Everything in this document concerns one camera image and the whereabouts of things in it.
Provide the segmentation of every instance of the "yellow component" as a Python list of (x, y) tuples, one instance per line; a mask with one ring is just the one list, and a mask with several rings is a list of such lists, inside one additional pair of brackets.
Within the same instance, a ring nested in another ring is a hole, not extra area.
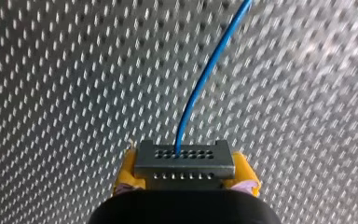
[(258, 191), (260, 191), (261, 183), (258, 180), (255, 171), (252, 169), (251, 165), (246, 160), (246, 157), (240, 152), (234, 152), (232, 154), (232, 158), (235, 164), (235, 178), (225, 180), (224, 184), (227, 189), (231, 188), (232, 186), (240, 183), (244, 180), (254, 180), (257, 182), (257, 187), (252, 189), (252, 193), (255, 197), (258, 196)]
[(118, 178), (115, 183), (115, 188), (119, 184), (131, 185), (135, 188), (145, 189), (146, 183), (144, 179), (136, 179), (133, 175), (133, 167), (135, 164), (136, 151), (134, 148), (130, 148), (126, 152), (126, 156), (121, 166)]

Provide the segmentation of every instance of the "perforated metal surface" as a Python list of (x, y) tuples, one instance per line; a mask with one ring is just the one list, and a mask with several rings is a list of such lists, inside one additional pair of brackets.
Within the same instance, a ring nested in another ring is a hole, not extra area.
[[(171, 144), (239, 1), (0, 1), (0, 223), (84, 223)], [(185, 143), (249, 155), (282, 223), (358, 223), (358, 1), (255, 2)]]

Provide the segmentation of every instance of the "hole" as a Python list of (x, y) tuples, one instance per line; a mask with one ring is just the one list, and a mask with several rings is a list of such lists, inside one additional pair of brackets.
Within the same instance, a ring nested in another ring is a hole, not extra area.
[(145, 40), (142, 38), (139, 40), (139, 45), (143, 47), (145, 45)]
[(223, 2), (222, 7), (223, 7), (224, 10), (227, 10), (228, 7), (229, 7), (229, 2)]
[(205, 31), (205, 28), (206, 28), (205, 22), (200, 23), (200, 30)]
[(80, 21), (83, 22), (84, 21), (84, 14), (80, 14)]
[(88, 35), (87, 34), (83, 34), (83, 41), (87, 41), (87, 37), (88, 37)]
[(185, 23), (183, 21), (179, 21), (179, 30), (183, 31), (185, 29)]
[(186, 4), (185, 0), (180, 0), (179, 1), (179, 8), (181, 8), (181, 9), (185, 8), (185, 4)]
[(162, 27), (164, 27), (164, 20), (159, 20), (158, 21), (158, 28), (161, 29)]
[(123, 24), (124, 24), (124, 18), (119, 17), (117, 21), (118, 21), (118, 25), (123, 26)]
[(202, 10), (205, 10), (207, 6), (208, 6), (208, 1), (203, 1), (202, 2)]
[(101, 37), (101, 42), (103, 42), (103, 44), (106, 43), (106, 35), (103, 35), (103, 36)]
[(139, 25), (140, 27), (144, 26), (144, 20), (143, 20), (143, 19), (139, 19), (139, 20), (138, 20), (138, 25)]
[(104, 17), (103, 17), (103, 16), (100, 16), (100, 18), (99, 18), (99, 24), (103, 24), (103, 21), (104, 21)]

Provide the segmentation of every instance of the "black object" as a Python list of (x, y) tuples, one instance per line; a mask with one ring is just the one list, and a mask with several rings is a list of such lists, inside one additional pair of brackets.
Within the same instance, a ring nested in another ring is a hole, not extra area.
[(173, 146), (142, 141), (137, 151), (134, 174), (146, 180), (147, 189), (220, 189), (222, 179), (234, 177), (234, 161), (228, 143), (212, 146), (182, 146), (175, 155)]
[(235, 190), (135, 190), (107, 200), (89, 224), (280, 224), (256, 197)]

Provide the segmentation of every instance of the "blue wire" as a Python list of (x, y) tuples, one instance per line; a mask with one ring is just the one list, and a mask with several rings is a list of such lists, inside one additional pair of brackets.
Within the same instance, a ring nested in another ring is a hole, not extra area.
[(191, 111), (194, 107), (194, 104), (197, 101), (197, 97), (200, 95), (200, 92), (205, 85), (206, 81), (208, 80), (208, 77), (213, 71), (214, 65), (217, 63), (217, 60), (220, 58), (220, 54), (223, 52), (223, 50), (226, 47), (226, 44), (228, 40), (231, 38), (231, 36), (234, 34), (238, 24), (242, 21), (242, 18), (244, 17), (246, 11), (248, 10), (249, 6), (251, 5), (252, 0), (244, 0), (241, 4), (240, 8), (238, 9), (235, 16), (232, 18), (231, 23), (229, 24), (228, 28), (226, 29), (225, 33), (223, 34), (222, 38), (220, 39), (219, 44), (216, 46), (216, 49), (214, 49), (213, 54), (211, 58), (209, 59), (208, 63), (206, 64), (204, 70), (202, 71), (202, 74), (200, 76), (199, 81), (197, 82), (196, 88), (191, 92), (190, 98), (187, 101), (185, 111), (183, 112), (183, 115), (180, 119), (178, 130), (176, 133), (176, 139), (175, 139), (175, 153), (176, 155), (179, 155), (182, 145), (182, 137), (186, 129), (186, 124), (188, 122), (188, 119), (190, 118)]

